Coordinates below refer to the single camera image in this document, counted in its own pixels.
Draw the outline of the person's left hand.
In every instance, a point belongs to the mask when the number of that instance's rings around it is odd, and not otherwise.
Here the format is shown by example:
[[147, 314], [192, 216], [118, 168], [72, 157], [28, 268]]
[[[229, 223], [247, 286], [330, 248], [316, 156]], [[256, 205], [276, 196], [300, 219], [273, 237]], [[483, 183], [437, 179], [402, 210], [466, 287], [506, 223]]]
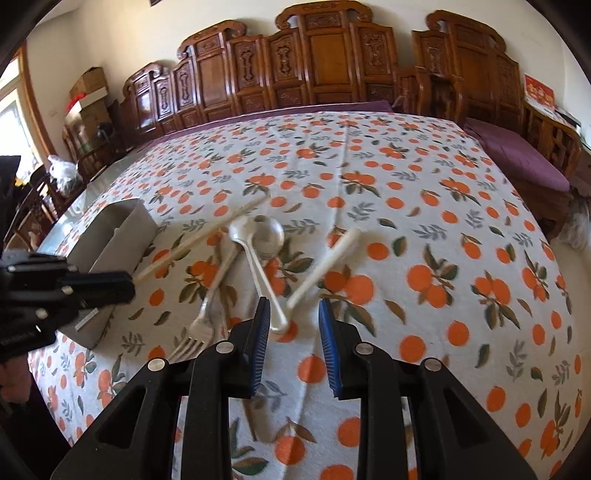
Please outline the person's left hand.
[[8, 403], [24, 404], [29, 400], [32, 377], [26, 356], [9, 359], [0, 365], [1, 397]]

